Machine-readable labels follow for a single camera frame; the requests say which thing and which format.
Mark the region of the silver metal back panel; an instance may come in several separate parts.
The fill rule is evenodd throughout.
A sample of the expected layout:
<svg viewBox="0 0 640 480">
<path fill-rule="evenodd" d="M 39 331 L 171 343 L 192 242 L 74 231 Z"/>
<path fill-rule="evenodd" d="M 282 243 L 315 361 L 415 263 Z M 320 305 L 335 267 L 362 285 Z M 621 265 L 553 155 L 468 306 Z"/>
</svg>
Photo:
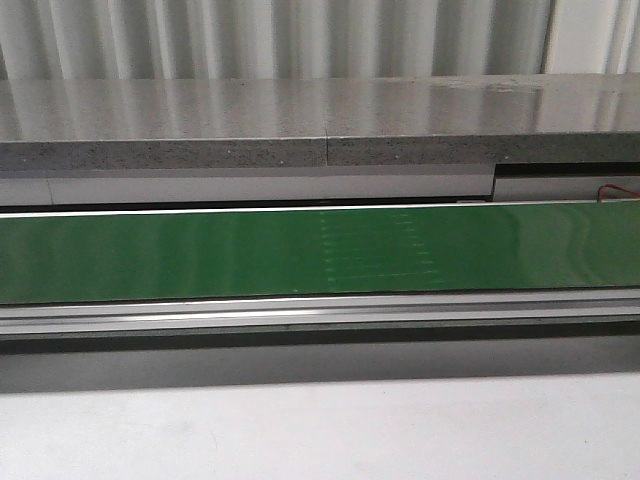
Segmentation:
<svg viewBox="0 0 640 480">
<path fill-rule="evenodd" d="M 636 162 L 31 171 L 1 175 L 4 207 L 220 202 L 590 200 L 636 190 Z"/>
</svg>

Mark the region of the green conveyor belt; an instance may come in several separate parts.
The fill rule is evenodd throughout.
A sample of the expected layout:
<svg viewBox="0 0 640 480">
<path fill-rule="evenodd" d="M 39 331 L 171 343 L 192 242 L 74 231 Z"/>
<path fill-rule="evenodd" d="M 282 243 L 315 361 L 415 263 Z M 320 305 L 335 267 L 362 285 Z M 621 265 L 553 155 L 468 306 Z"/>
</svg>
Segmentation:
<svg viewBox="0 0 640 480">
<path fill-rule="evenodd" d="M 635 287 L 639 205 L 5 216 L 5 305 Z"/>
</svg>

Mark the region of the grey stone slab shelf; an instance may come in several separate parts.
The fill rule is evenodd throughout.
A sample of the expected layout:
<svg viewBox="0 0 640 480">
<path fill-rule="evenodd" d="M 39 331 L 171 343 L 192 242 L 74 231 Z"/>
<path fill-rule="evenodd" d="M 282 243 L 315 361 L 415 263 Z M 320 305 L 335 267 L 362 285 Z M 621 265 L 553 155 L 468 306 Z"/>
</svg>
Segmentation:
<svg viewBox="0 0 640 480">
<path fill-rule="evenodd" d="M 635 74 L 1 85 L 8 174 L 638 160 Z"/>
</svg>

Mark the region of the white pleated curtain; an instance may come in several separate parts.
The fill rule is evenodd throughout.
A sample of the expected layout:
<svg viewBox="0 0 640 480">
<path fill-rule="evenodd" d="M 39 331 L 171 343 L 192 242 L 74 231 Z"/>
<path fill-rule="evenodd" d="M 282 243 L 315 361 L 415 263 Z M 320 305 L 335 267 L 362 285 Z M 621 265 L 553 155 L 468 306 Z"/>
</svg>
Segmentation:
<svg viewBox="0 0 640 480">
<path fill-rule="evenodd" d="M 631 73 L 635 1 L 5 1 L 1 76 Z"/>
</svg>

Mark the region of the aluminium conveyor front rail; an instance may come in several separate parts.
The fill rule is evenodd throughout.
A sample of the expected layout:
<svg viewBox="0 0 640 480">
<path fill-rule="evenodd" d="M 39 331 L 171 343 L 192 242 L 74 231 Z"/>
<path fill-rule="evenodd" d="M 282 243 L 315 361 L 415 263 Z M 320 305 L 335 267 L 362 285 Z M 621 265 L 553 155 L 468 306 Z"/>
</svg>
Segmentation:
<svg viewBox="0 0 640 480">
<path fill-rule="evenodd" d="M 638 318 L 636 288 L 109 302 L 4 307 L 1 338 L 597 325 Z"/>
</svg>

